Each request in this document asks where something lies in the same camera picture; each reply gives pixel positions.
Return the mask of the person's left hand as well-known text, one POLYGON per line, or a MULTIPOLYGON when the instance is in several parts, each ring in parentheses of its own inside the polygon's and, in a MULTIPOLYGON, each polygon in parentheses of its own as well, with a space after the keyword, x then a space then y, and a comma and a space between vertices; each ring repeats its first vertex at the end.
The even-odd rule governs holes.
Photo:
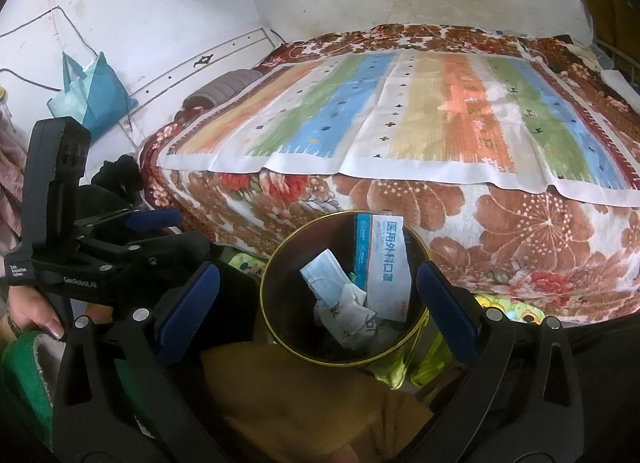
POLYGON ((46 332, 53 339, 63 339, 65 334, 60 318, 40 292, 33 287, 9 287, 1 318, 1 348, 32 330, 46 332))

